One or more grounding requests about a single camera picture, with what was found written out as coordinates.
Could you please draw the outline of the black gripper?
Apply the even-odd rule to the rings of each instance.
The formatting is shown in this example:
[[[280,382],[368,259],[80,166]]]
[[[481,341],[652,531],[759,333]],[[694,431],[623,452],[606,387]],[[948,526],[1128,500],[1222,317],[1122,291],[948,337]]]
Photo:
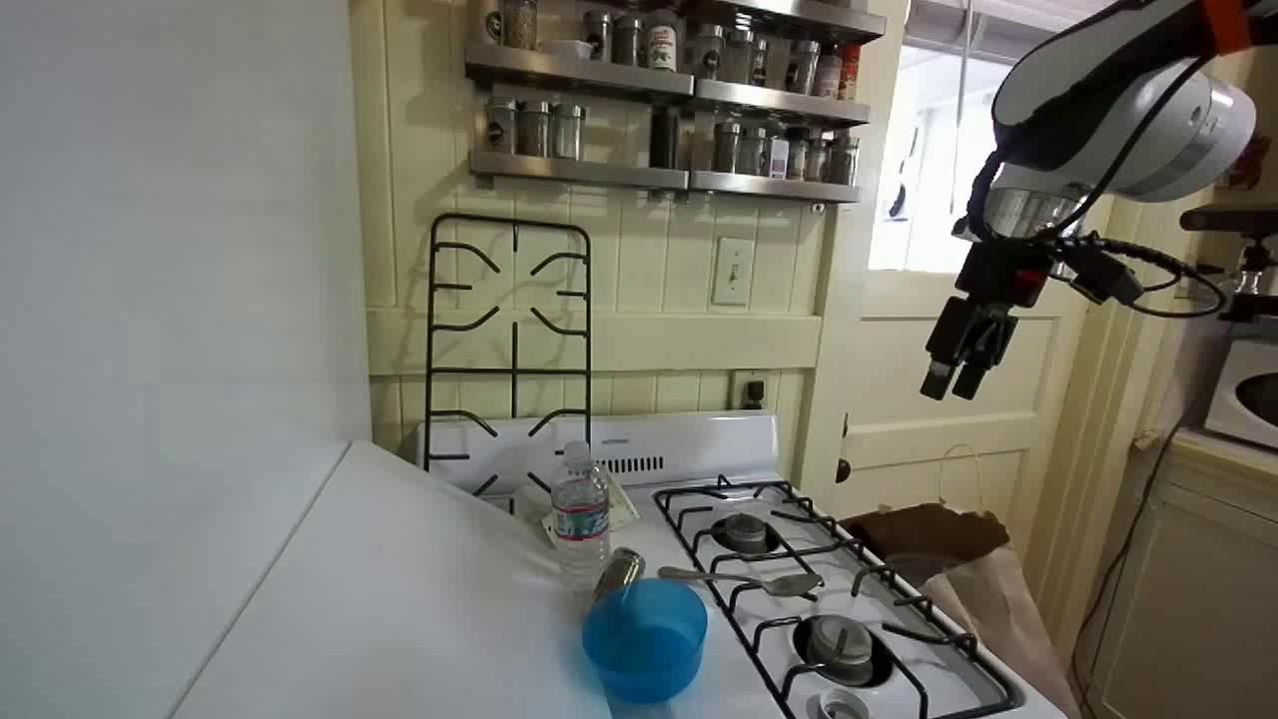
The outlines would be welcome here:
[[[976,401],[988,373],[1003,365],[1020,329],[1011,307],[1034,307],[1049,274],[1041,238],[976,238],[933,333],[927,341],[923,395]]]

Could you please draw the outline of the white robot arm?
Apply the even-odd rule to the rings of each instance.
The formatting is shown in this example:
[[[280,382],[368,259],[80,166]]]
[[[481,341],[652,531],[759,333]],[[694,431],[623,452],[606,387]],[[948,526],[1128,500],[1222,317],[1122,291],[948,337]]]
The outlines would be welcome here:
[[[923,395],[976,401],[1020,307],[1049,281],[1138,317],[1154,291],[1192,281],[1214,294],[1205,310],[1225,307],[1201,273],[1082,219],[1102,194],[1160,203],[1214,185],[1245,152],[1258,108],[1205,62],[1275,41],[1278,0],[1110,0],[1008,72],[989,105],[995,148],[953,219],[971,253],[927,341]]]

